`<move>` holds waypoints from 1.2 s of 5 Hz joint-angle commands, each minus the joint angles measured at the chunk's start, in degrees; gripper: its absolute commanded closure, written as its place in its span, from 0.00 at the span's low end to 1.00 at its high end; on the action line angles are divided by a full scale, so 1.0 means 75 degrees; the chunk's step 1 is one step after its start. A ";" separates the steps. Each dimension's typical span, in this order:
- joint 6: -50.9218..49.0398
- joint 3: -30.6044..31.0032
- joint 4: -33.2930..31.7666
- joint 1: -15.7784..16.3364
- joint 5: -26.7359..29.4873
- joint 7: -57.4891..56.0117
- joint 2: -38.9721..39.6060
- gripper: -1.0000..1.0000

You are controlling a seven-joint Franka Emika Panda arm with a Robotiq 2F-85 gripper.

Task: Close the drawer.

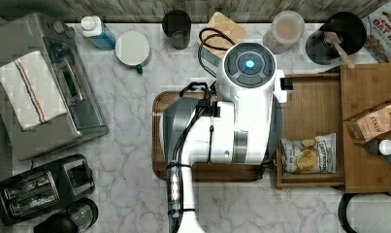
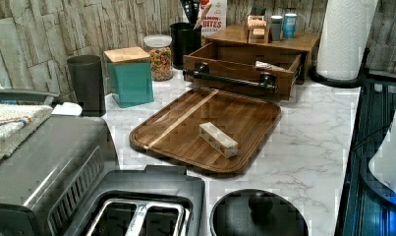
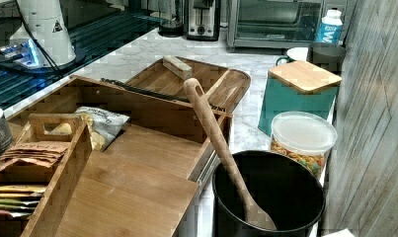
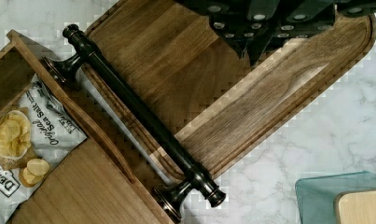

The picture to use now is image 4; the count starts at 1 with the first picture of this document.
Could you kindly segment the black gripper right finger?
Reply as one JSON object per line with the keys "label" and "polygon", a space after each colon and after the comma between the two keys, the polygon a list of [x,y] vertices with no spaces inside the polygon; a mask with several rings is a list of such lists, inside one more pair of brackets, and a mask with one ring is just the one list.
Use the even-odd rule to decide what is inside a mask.
{"label": "black gripper right finger", "polygon": [[336,13],[357,18],[376,13],[376,0],[249,0],[247,19],[259,31],[247,49],[254,66],[265,51],[288,38],[310,38],[333,27]]}

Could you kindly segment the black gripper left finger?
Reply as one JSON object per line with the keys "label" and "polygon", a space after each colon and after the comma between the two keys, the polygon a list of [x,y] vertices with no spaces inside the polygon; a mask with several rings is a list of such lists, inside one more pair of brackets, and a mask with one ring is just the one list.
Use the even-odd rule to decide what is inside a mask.
{"label": "black gripper left finger", "polygon": [[281,0],[175,0],[209,19],[213,31],[238,55],[258,60],[274,33]]}

